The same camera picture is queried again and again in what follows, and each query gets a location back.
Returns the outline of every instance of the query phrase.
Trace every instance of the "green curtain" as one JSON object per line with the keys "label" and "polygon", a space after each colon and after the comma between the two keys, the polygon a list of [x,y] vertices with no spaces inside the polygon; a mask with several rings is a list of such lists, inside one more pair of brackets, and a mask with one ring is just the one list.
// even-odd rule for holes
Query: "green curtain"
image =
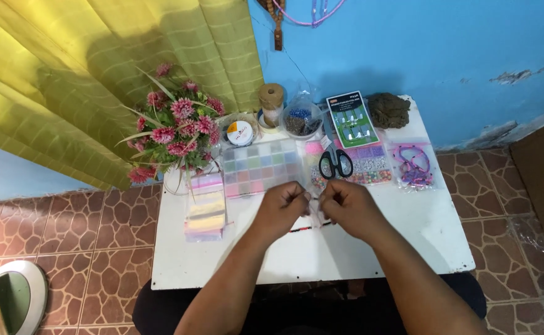
{"label": "green curtain", "polygon": [[129,186],[135,132],[164,62],[227,110],[258,108],[245,0],[0,0],[0,149],[107,189]]}

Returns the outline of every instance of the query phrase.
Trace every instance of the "flower bouquet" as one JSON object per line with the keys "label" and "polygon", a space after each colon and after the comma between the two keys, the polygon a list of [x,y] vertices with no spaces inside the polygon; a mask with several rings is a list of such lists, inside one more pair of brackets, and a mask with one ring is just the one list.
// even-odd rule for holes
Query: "flower bouquet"
{"label": "flower bouquet", "polygon": [[224,115],[220,100],[203,93],[196,83],[187,80],[179,87],[165,87],[157,78],[168,79],[171,65],[159,65],[156,78],[148,76],[159,90],[148,93],[146,103],[127,109],[137,114],[137,133],[127,141],[139,153],[131,157],[134,166],[128,177],[142,183],[157,179],[157,172],[169,169],[191,171],[200,175],[212,161],[211,149],[220,139],[215,118]]}

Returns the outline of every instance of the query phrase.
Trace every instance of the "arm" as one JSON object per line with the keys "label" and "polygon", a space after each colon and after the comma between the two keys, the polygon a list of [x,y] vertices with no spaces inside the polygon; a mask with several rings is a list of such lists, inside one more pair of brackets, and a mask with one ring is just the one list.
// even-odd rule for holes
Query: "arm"
{"label": "arm", "polygon": [[266,250],[307,213],[310,199],[298,182],[268,190],[253,223],[191,302],[175,334],[238,334]]}
{"label": "arm", "polygon": [[387,222],[365,187],[332,180],[320,204],[328,218],[373,248],[409,334],[486,334],[466,302]]}

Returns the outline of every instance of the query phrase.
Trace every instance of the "black pants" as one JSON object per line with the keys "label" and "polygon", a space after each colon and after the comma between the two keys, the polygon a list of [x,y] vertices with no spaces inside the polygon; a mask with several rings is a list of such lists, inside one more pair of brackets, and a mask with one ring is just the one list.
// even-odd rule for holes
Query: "black pants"
{"label": "black pants", "polygon": [[[470,273],[440,277],[484,319],[485,297]],[[135,327],[142,335],[172,334],[199,289],[152,291],[150,285],[151,280],[144,285],[135,303]],[[365,294],[346,301],[290,296],[252,303],[241,333],[406,334],[385,278],[367,279]]]}

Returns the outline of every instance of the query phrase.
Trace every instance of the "purple bracelet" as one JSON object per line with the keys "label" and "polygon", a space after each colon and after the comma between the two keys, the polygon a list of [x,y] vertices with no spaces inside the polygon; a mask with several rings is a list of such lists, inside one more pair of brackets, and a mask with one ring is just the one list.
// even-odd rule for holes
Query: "purple bracelet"
{"label": "purple bracelet", "polygon": [[[413,156],[408,160],[402,154],[404,151],[412,150]],[[398,148],[394,149],[392,156],[398,162],[401,162],[400,172],[402,174],[402,182],[406,183],[409,186],[413,187],[425,187],[433,183],[433,174],[431,171],[431,163],[429,162],[429,157],[425,154],[423,149],[417,147],[416,145],[400,145]],[[420,158],[425,159],[426,169],[423,169],[417,163],[415,159]]]}

